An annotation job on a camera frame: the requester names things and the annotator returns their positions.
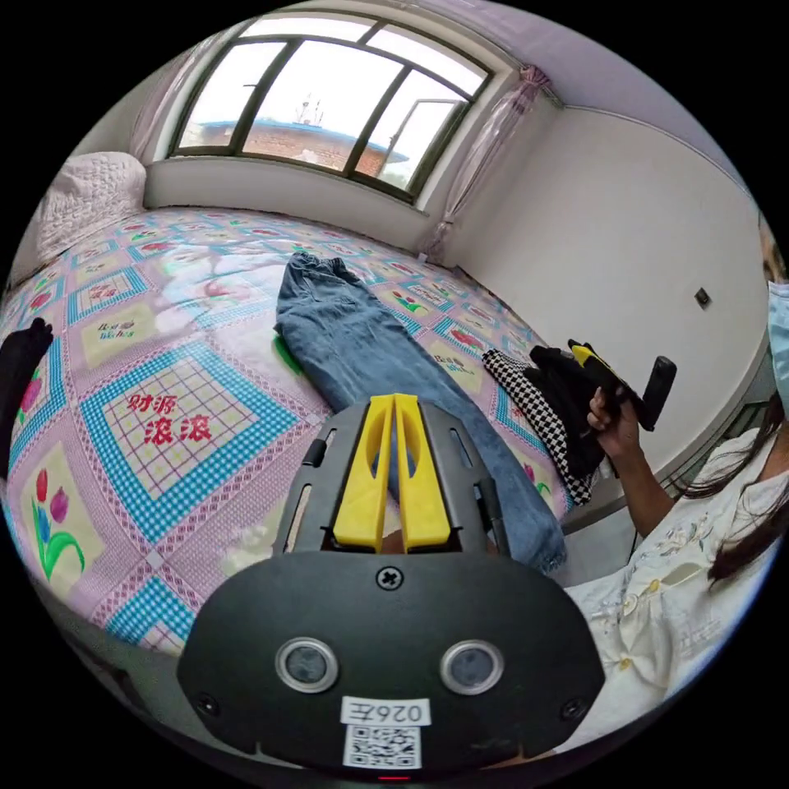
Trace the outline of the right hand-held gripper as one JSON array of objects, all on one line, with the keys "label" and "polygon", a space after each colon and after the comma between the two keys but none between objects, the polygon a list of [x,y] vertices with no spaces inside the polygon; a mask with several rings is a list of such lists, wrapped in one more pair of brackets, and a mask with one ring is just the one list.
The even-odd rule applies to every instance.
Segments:
[{"label": "right hand-held gripper", "polygon": [[613,368],[594,352],[590,344],[573,339],[567,341],[568,349],[581,372],[594,389],[600,389],[606,401],[607,412],[614,418],[621,415],[621,406],[630,403],[640,426],[648,425],[648,412],[643,400],[624,382]]}]

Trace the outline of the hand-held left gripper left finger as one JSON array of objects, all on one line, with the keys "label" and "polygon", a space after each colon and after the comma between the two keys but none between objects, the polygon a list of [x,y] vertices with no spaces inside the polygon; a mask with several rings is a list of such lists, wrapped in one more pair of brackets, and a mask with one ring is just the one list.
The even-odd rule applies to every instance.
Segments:
[{"label": "hand-held left gripper left finger", "polygon": [[342,549],[382,548],[395,413],[392,394],[370,398],[361,422],[333,526]]}]

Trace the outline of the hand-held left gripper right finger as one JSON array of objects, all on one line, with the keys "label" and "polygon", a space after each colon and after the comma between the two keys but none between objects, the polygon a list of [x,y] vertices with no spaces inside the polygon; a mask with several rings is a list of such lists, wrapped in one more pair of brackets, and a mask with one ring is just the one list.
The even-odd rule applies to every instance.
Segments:
[{"label": "hand-held left gripper right finger", "polygon": [[418,398],[395,394],[394,413],[404,550],[434,550],[448,542],[450,521]]}]

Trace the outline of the person's right hand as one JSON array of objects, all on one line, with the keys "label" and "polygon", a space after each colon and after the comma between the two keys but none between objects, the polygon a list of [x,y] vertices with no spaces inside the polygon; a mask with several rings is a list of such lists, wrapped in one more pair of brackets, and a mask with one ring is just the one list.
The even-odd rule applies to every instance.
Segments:
[{"label": "person's right hand", "polygon": [[630,401],[621,404],[619,413],[612,415],[606,393],[597,388],[589,401],[587,420],[598,444],[615,466],[643,457],[639,422]]}]

